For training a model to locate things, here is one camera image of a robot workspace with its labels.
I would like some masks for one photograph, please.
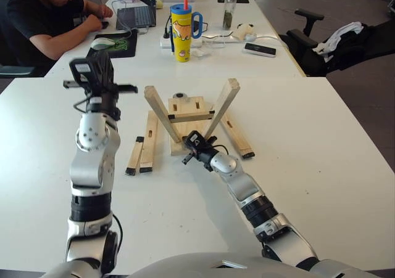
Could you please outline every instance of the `black t-shirt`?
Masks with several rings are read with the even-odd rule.
[[[58,36],[73,29],[73,16],[83,10],[83,0],[47,8],[40,0],[0,0],[0,29],[19,65],[47,68],[55,61],[31,42],[34,35]]]

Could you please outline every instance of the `glass bottle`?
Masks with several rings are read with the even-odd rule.
[[[224,30],[229,30],[232,25],[233,12],[235,11],[237,0],[225,0],[225,11],[223,13]]]

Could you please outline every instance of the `laptop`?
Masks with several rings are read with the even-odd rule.
[[[124,30],[120,21],[129,28],[146,28],[156,26],[156,0],[140,0],[146,6],[118,9],[118,30]]]

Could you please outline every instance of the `person's hand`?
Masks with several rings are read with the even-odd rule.
[[[84,24],[88,27],[90,33],[102,28],[101,21],[95,15],[89,15]]]
[[[99,14],[101,18],[109,18],[112,17],[112,10],[108,8],[106,5],[99,6]]]

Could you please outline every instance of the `yellow cup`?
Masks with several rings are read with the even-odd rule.
[[[172,27],[170,36],[173,38],[175,58],[179,62],[187,62],[191,58],[191,41],[202,35],[203,16],[199,12],[192,13],[192,7],[184,10],[183,4],[170,7],[172,14]],[[199,31],[196,35],[192,32],[193,18],[199,16]]]

